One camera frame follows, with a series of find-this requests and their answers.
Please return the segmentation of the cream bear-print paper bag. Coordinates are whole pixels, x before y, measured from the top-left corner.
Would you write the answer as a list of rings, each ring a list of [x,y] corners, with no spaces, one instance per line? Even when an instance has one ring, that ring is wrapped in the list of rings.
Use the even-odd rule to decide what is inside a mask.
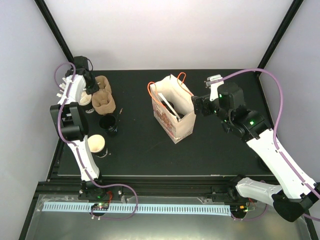
[[[185,85],[186,76],[185,72],[177,77],[170,74],[147,85],[153,115],[175,144],[193,133],[196,121],[194,95]]]

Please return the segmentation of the black paper coffee cup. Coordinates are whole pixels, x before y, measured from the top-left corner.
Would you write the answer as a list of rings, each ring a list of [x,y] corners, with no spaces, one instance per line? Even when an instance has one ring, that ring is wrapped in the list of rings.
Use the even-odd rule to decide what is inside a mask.
[[[117,119],[112,114],[106,114],[99,120],[99,126],[110,137],[114,137],[118,133]]]
[[[94,134],[87,139],[90,152],[98,158],[104,158],[108,154],[106,140],[102,135]]]

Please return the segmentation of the white stirrer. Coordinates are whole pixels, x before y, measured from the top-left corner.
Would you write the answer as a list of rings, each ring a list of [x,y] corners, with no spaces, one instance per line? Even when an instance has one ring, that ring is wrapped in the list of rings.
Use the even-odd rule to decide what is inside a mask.
[[[168,100],[165,98],[165,96],[164,96],[162,93],[158,93],[158,96],[159,96],[163,101],[166,102],[166,104],[167,104],[167,105],[172,109],[172,111],[176,114],[176,118],[177,118],[178,120],[180,120],[181,118],[180,118],[179,114],[175,111],[175,109],[173,109],[173,108],[169,105]]]

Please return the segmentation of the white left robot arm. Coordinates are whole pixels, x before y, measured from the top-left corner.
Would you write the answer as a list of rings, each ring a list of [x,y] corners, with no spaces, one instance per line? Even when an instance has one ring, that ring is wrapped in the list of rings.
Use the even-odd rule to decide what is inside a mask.
[[[59,138],[71,149],[80,170],[83,182],[95,181],[100,176],[88,144],[89,124],[85,111],[80,106],[83,92],[88,95],[100,88],[92,73],[93,65],[85,56],[76,56],[73,62],[65,62],[70,69],[58,84],[60,98],[50,107],[50,115]]]

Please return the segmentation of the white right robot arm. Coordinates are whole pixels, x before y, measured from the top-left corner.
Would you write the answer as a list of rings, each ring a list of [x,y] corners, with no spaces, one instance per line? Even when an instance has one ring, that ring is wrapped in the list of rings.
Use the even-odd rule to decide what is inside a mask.
[[[286,221],[294,222],[320,199],[320,186],[296,164],[280,144],[264,116],[247,108],[243,90],[234,82],[210,88],[211,93],[192,96],[196,114],[216,115],[226,133],[246,143],[264,162],[277,185],[238,176],[228,187],[234,202],[251,198],[273,206]]]

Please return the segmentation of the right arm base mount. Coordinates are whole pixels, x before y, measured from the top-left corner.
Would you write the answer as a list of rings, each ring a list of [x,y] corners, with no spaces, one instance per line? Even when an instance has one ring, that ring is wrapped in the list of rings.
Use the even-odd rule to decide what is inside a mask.
[[[229,180],[214,184],[211,187],[211,198],[216,202],[248,203],[249,198],[242,197],[236,189],[238,182],[244,178],[244,175],[239,174]]]

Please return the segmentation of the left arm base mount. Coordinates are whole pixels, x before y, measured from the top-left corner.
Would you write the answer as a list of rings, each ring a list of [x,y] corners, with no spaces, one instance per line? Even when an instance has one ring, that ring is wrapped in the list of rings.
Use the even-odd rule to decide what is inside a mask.
[[[89,202],[109,200],[120,200],[123,192],[122,186],[112,186],[107,188],[100,188],[95,186],[91,181],[82,182],[79,190],[78,199],[88,200]]]

